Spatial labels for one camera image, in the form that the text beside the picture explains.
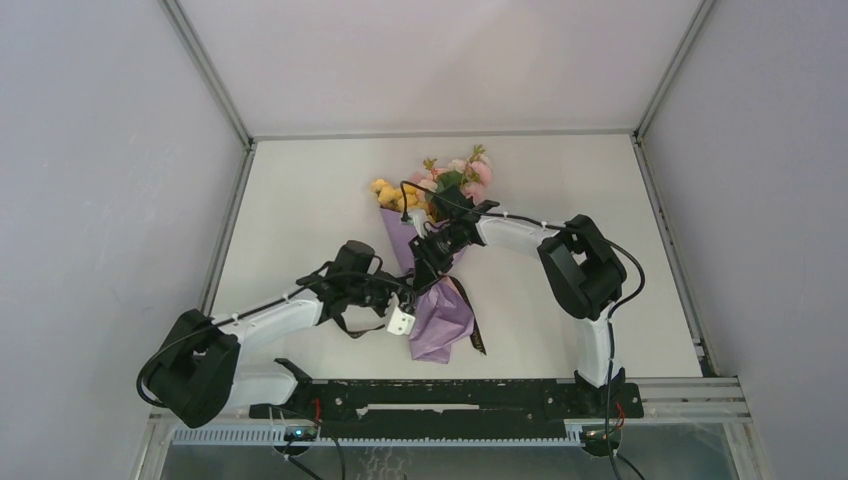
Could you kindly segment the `fake flower bouquet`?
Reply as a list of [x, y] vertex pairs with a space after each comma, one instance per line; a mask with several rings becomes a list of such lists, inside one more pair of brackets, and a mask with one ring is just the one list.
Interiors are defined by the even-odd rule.
[[429, 192], [444, 193], [457, 187], [460, 194], [474, 205], [485, 198], [485, 190], [493, 180], [492, 162], [482, 144], [473, 146], [467, 158], [455, 158], [441, 165], [435, 158], [426, 158], [424, 170], [415, 172], [409, 185], [393, 185], [385, 179], [375, 179], [369, 186], [383, 209], [403, 213], [413, 209], [423, 210], [431, 220], [440, 219], [434, 198]]

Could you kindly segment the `purple pink wrapping paper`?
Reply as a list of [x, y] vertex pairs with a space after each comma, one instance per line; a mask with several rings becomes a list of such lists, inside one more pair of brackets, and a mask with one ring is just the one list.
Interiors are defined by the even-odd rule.
[[[417, 230], [402, 222], [400, 212], [383, 208], [379, 211], [401, 272], [412, 273], [413, 257], [408, 242]], [[450, 361], [452, 345], [468, 338], [476, 321], [459, 285], [447, 277], [418, 298], [415, 315], [408, 341], [411, 359], [437, 364]]]

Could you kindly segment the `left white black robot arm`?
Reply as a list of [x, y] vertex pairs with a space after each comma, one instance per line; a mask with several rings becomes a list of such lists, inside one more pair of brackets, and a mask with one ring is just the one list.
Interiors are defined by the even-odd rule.
[[136, 390], [145, 403], [169, 410], [190, 428], [260, 404], [298, 417], [313, 401], [311, 388], [301, 383], [305, 375], [280, 359], [254, 360], [253, 353], [328, 320], [342, 325], [350, 306], [386, 317], [412, 313], [416, 302], [408, 280], [384, 271], [369, 245], [349, 240], [278, 299], [222, 317], [197, 309], [182, 313], [140, 368]]

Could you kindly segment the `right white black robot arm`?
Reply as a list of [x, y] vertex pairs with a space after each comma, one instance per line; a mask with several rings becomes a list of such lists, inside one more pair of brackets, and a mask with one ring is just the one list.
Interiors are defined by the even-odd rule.
[[624, 379], [611, 318], [626, 301], [627, 272], [620, 260], [625, 250], [585, 215], [551, 224], [500, 212], [495, 201], [475, 204], [455, 187], [420, 191], [443, 221], [434, 230], [424, 218], [415, 221], [417, 234], [409, 243], [413, 290], [423, 294], [446, 277], [455, 257], [471, 245], [506, 248], [538, 260], [556, 302], [577, 322], [579, 406], [589, 415], [605, 415], [618, 400], [614, 383]]

